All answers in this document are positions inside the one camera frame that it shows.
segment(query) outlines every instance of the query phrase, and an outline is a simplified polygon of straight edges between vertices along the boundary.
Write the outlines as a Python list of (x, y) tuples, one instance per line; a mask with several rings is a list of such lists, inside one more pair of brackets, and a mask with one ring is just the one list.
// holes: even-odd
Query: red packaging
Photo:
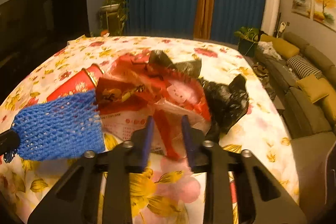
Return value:
[(172, 159), (185, 156), (181, 117), (206, 133), (210, 113), (203, 88), (196, 79), (158, 65), (148, 64), (149, 51), (119, 57), (96, 88), (103, 127), (123, 140), (155, 121), (152, 150)]
[(53, 93), (47, 97), (47, 102), (72, 95), (77, 92), (87, 92), (97, 86), (98, 79), (104, 74), (104, 71), (98, 64), (93, 63), (89, 68), (76, 73), (68, 81), (59, 86)]

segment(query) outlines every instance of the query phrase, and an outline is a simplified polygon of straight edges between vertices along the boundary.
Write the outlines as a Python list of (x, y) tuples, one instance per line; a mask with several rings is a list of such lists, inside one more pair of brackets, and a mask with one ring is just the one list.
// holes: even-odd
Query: screw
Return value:
[(245, 157), (245, 158), (250, 158), (250, 157), (252, 157), (252, 153), (251, 153), (250, 150), (243, 150), (243, 151), (241, 152), (241, 155), (242, 155), (243, 157)]
[(84, 152), (84, 157), (91, 159), (96, 155), (96, 153), (92, 150), (88, 150)]
[(131, 141), (123, 142), (123, 147), (125, 147), (125, 148), (132, 148), (133, 147), (133, 143)]
[(212, 141), (204, 141), (203, 146), (204, 147), (213, 147), (214, 143)]

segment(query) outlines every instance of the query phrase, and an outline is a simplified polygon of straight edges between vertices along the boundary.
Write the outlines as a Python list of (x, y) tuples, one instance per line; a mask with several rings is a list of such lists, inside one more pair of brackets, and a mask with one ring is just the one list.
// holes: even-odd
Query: blue mesh bag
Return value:
[(25, 160), (78, 158), (85, 151), (105, 150), (95, 91), (76, 93), (22, 109), (11, 130), (20, 137), (16, 151), (4, 155), (10, 162), (17, 153)]

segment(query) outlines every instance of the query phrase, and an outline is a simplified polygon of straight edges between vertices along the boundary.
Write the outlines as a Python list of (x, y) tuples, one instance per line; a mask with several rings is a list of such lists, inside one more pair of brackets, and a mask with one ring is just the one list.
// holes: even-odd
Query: white cloth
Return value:
[[(162, 37), (80, 37), (70, 41), (67, 47), (31, 72), (2, 103), (0, 132), (11, 127), (20, 109), (44, 102), (49, 94), (82, 68), (97, 63), (108, 71), (119, 56), (128, 52), (135, 55), (145, 49), (163, 50), (174, 63), (201, 58), (201, 76), (209, 81), (228, 85), (238, 74), (243, 74), (249, 93), (249, 109), (219, 144), (237, 153), (243, 149), (251, 150), (298, 201), (299, 181), (292, 147), (276, 108), (243, 56), (218, 44)], [(107, 150), (121, 142), (112, 134), (103, 133)], [(0, 191), (27, 223), (32, 210), (72, 162), (34, 162), (16, 155), (6, 164), (0, 156)], [(147, 173), (134, 174), (130, 180), (133, 223), (203, 223), (206, 175), (192, 174), (185, 159), (170, 161), (151, 153)], [(105, 183), (104, 176), (100, 200), (105, 194)], [(235, 219), (238, 219), (236, 198), (232, 201)], [(99, 206), (101, 216), (102, 202)]]
[(258, 46), (263, 49), (264, 54), (274, 57), (276, 60), (282, 60), (280, 54), (273, 48), (272, 42), (259, 41)]

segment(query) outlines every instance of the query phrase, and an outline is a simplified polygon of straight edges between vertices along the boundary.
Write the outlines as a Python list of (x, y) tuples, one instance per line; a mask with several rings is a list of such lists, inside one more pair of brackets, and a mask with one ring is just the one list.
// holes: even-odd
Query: black tv screen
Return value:
[(32, 70), (90, 35), (86, 0), (9, 0), (0, 5), (0, 101)]

